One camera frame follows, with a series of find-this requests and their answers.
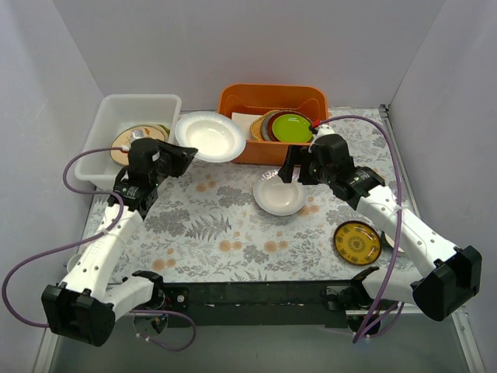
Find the small white paper plate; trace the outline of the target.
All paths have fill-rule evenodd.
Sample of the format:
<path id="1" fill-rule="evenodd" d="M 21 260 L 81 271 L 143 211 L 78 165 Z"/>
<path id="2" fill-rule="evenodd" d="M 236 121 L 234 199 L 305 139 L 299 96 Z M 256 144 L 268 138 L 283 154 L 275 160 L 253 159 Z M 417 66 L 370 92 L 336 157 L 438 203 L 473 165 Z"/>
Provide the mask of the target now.
<path id="1" fill-rule="evenodd" d="M 271 169 L 255 182 L 253 197 L 265 212 L 283 217 L 297 213 L 304 206 L 307 194 L 304 186 L 298 182 L 296 172 L 289 183 L 284 183 L 278 176 L 278 170 Z"/>

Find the large white paper plate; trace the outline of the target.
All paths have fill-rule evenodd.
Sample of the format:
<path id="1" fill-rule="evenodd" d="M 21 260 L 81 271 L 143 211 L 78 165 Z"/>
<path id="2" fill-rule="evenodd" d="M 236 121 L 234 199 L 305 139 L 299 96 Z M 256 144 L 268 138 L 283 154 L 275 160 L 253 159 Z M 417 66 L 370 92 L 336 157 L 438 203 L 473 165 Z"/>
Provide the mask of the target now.
<path id="1" fill-rule="evenodd" d="M 198 150 L 196 159 L 210 163 L 233 161 L 246 146 L 242 130 L 231 119 L 210 111 L 184 114 L 175 136 L 180 146 Z"/>

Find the tan bird pattern plate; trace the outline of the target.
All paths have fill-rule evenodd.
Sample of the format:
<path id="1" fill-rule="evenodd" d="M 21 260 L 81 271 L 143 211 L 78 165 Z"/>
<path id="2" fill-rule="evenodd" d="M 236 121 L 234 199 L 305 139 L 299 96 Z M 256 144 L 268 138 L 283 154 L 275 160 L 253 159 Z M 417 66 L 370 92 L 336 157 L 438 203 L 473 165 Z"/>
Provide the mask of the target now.
<path id="1" fill-rule="evenodd" d="M 130 133 L 132 130 L 142 130 L 147 138 L 153 138 L 155 140 L 164 141 L 163 133 L 155 126 L 155 124 L 141 124 L 134 127 L 131 127 L 121 134 L 119 134 L 115 140 L 113 141 L 111 147 L 112 148 L 120 148 L 121 145 L 125 144 L 130 139 Z M 121 150 L 111 150 L 110 156 L 112 160 L 120 166 L 128 165 L 128 157 L 127 153 L 122 152 Z"/>

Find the yellow brown ornate plate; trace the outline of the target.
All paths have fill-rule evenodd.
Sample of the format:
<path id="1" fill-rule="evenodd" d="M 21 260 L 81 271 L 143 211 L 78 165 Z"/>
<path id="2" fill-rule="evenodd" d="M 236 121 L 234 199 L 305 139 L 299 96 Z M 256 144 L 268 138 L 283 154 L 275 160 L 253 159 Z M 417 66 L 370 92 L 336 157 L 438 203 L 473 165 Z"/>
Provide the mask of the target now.
<path id="1" fill-rule="evenodd" d="M 381 255 L 381 237 L 370 225 L 361 221 L 346 221 L 333 234 L 333 246 L 347 263 L 363 267 L 374 263 Z"/>

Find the white watermelon pattern plate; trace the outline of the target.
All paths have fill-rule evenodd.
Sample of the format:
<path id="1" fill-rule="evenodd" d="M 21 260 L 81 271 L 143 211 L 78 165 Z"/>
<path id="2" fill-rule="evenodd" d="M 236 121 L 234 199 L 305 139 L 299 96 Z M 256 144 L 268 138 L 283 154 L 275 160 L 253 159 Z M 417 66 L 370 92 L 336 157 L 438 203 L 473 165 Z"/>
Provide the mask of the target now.
<path id="1" fill-rule="evenodd" d="M 164 135 L 164 142 L 168 142 L 170 139 L 170 130 L 163 124 L 156 124 L 155 125 Z"/>

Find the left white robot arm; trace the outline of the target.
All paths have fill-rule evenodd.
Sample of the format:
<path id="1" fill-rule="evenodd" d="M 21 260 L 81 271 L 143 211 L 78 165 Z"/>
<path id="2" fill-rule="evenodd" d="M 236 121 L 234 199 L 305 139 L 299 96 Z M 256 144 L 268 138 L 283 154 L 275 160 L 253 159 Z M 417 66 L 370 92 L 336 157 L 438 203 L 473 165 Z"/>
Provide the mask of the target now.
<path id="1" fill-rule="evenodd" d="M 157 200 L 158 187 L 182 176 L 197 150 L 139 138 L 126 153 L 128 164 L 116 175 L 96 239 L 61 282 L 46 286 L 41 295 L 52 333 L 97 347 L 128 312 L 168 314 L 161 275 L 139 270 L 113 288 L 108 283 L 125 245 Z"/>

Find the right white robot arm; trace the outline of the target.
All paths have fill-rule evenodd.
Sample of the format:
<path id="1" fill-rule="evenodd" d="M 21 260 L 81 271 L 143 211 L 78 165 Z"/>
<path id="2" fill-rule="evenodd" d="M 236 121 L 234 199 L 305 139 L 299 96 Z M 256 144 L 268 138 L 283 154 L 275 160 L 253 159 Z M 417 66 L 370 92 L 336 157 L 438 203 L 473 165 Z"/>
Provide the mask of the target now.
<path id="1" fill-rule="evenodd" d="M 435 233 L 411 211 L 398 206 L 400 197 L 369 167 L 355 166 L 346 141 L 325 134 L 309 146 L 291 145 L 278 175 L 289 183 L 299 167 L 299 182 L 328 186 L 353 210 L 371 220 L 400 247 L 417 269 L 413 275 L 392 274 L 384 280 L 380 270 L 355 276 L 351 298 L 361 308 L 379 298 L 417 305 L 429 318 L 442 321 L 478 294 L 482 256 L 473 246 L 462 249 Z"/>

